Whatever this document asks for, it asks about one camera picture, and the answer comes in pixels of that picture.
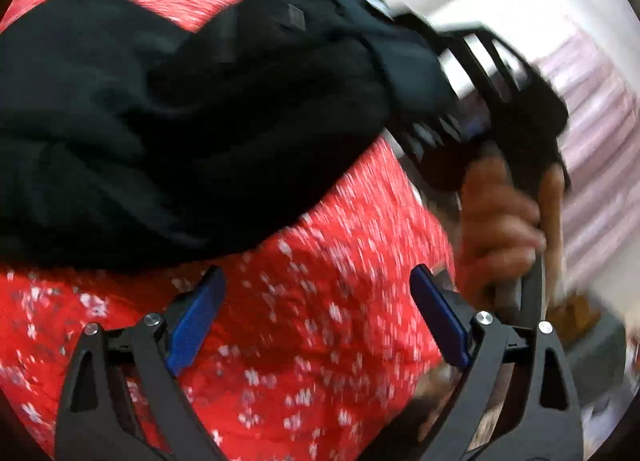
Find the black jacket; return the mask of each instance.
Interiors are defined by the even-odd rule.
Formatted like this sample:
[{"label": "black jacket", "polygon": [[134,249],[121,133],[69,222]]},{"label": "black jacket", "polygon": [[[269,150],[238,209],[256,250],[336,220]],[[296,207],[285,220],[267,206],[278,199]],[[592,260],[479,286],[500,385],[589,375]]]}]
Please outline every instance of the black jacket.
[{"label": "black jacket", "polygon": [[127,0],[37,6],[0,35],[0,259],[167,266],[292,224],[391,115],[452,100],[381,9],[244,0],[191,34]]}]

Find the silver bolt head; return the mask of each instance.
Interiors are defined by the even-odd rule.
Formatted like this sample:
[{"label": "silver bolt head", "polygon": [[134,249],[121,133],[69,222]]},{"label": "silver bolt head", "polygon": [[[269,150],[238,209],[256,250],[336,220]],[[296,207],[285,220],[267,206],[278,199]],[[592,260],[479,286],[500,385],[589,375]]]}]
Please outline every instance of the silver bolt head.
[{"label": "silver bolt head", "polygon": [[494,316],[489,311],[479,311],[476,313],[476,320],[483,326],[488,326],[494,321]]},{"label": "silver bolt head", "polygon": [[90,322],[89,324],[84,326],[84,334],[88,336],[93,336],[95,335],[95,333],[98,332],[98,329],[100,329],[100,326],[98,326],[97,323]]},{"label": "silver bolt head", "polygon": [[158,313],[149,313],[145,315],[145,326],[157,326],[162,321],[162,316]]},{"label": "silver bolt head", "polygon": [[542,322],[538,324],[538,329],[540,329],[541,333],[545,333],[545,335],[550,335],[554,331],[554,327],[546,320],[542,320]]}]

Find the red floral fabric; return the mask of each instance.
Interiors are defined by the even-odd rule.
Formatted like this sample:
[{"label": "red floral fabric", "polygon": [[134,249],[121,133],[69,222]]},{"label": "red floral fabric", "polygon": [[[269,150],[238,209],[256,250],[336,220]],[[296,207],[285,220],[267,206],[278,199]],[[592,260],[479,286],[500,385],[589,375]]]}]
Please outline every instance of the red floral fabric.
[{"label": "red floral fabric", "polygon": [[[2,26],[42,1],[14,0]],[[135,1],[194,29],[235,0]],[[453,273],[449,244],[380,139],[297,224],[242,255],[138,276],[0,267],[0,389],[49,453],[82,328],[161,311],[213,262],[226,299],[179,382],[230,460],[353,460],[439,361],[408,278],[418,263]]]}]

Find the hand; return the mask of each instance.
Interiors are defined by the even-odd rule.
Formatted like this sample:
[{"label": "hand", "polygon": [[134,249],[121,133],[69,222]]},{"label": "hand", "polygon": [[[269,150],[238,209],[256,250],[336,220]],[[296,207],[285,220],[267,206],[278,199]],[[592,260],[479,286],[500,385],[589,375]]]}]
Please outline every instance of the hand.
[{"label": "hand", "polygon": [[538,203],[514,189],[508,178],[504,161],[489,157],[469,167],[462,187],[456,284],[478,310],[492,309],[489,286],[524,275],[536,252],[545,253],[547,300],[561,273],[562,168],[553,165],[545,172]]}]

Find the gray object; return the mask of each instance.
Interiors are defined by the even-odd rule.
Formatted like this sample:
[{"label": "gray object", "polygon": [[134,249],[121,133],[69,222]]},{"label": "gray object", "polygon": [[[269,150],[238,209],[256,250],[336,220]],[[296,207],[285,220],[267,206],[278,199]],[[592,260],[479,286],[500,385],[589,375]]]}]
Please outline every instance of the gray object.
[{"label": "gray object", "polygon": [[145,315],[145,326],[157,326],[162,321],[162,316],[158,313],[149,313]]},{"label": "gray object", "polygon": [[545,335],[550,335],[553,332],[554,327],[546,320],[542,320],[542,322],[538,324],[538,329],[540,329],[541,333],[545,333]]},{"label": "gray object", "polygon": [[581,407],[620,386],[625,374],[625,323],[599,299],[590,297],[590,301],[600,310],[600,319],[585,336],[565,348]]},{"label": "gray object", "polygon": [[98,324],[95,322],[91,322],[84,327],[84,334],[88,336],[93,336],[98,332]]},{"label": "gray object", "polygon": [[489,313],[489,311],[481,311],[476,314],[476,320],[480,322],[483,326],[488,326],[494,321],[494,316]]}]

